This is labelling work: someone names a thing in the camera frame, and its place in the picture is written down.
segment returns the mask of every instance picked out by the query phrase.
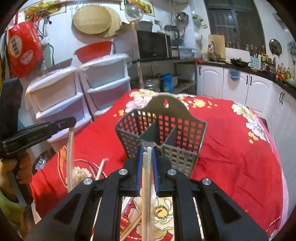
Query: silver screw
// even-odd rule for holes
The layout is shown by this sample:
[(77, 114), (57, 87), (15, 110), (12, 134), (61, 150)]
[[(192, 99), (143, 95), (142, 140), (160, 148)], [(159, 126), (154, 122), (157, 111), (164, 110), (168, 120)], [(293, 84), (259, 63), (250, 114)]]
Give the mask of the silver screw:
[(177, 174), (177, 171), (174, 170), (174, 169), (169, 169), (169, 170), (168, 170), (168, 174), (171, 175), (171, 176), (174, 176), (174, 175)]
[(119, 171), (118, 171), (118, 173), (120, 174), (120, 175), (125, 175), (125, 174), (127, 174), (127, 169), (120, 169)]
[(205, 179), (202, 180), (202, 183), (205, 184), (205, 185), (210, 185), (212, 183), (212, 181), (209, 178), (205, 178)]
[(92, 179), (88, 177), (88, 178), (86, 178), (86, 179), (83, 180), (83, 183), (84, 183), (85, 185), (89, 185), (89, 184), (92, 183)]

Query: red bag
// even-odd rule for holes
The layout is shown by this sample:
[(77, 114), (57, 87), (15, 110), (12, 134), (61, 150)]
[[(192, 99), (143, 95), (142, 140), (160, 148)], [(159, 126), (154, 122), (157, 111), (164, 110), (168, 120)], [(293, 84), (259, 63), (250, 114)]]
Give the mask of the red bag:
[(42, 47), (33, 22), (22, 22), (8, 30), (8, 52), (12, 74), (18, 78), (27, 75), (43, 60)]

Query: wooden cutting board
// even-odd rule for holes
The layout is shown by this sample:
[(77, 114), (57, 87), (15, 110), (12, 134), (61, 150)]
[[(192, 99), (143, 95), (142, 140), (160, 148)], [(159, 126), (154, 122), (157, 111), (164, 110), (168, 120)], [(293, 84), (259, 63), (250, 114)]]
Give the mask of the wooden cutting board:
[(225, 38), (224, 35), (209, 34), (209, 44), (215, 44), (215, 52), (221, 55), (221, 59), (226, 59)]
[(74, 17), (75, 27), (86, 34), (100, 34), (112, 24), (109, 11), (99, 5), (88, 5), (79, 9)]
[(113, 37), (115, 35), (115, 31), (119, 30), (120, 27), (122, 26), (122, 22), (120, 19), (119, 14), (112, 8), (110, 7), (104, 7), (108, 10), (108, 12), (111, 15), (112, 23), (110, 28), (108, 28), (105, 32), (99, 34), (99, 37), (101, 38), (109, 38)]

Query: window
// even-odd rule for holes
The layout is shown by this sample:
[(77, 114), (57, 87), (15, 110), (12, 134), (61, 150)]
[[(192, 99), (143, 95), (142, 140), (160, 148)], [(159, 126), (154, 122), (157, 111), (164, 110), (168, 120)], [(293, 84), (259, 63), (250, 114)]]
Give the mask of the window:
[(265, 46), (261, 20), (253, 0), (204, 0), (211, 34), (225, 36), (226, 42), (242, 46)]

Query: pink tablecloth edge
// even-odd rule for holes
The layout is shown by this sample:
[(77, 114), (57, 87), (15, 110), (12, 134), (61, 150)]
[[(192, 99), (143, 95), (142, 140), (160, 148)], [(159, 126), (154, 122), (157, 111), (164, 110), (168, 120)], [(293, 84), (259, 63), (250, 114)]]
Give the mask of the pink tablecloth edge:
[[(265, 125), (263, 124), (262, 120), (259, 117), (258, 117), (258, 119), (260, 121), (260, 124), (263, 126), (264, 132), (265, 132), (265, 134), (266, 134), (266, 136), (267, 136), (267, 138), (268, 138), (268, 140), (269, 140), (269, 142), (271, 144), (272, 152), (274, 153), (278, 163), (281, 165), (281, 161), (279, 159), (279, 154), (277, 152), (276, 145), (275, 145), (273, 139), (271, 138), (269, 132), (267, 131)], [(281, 225), (280, 225), (277, 232), (279, 232), (279, 230), (283, 227), (283, 225), (287, 221), (287, 218), (288, 218), (288, 206), (289, 206), (288, 186), (287, 186), (287, 181), (286, 181), (286, 178), (284, 176), (283, 170), (281, 171), (281, 178), (282, 178), (282, 184), (283, 184), (283, 211), (282, 211), (281, 221), (280, 221)]]

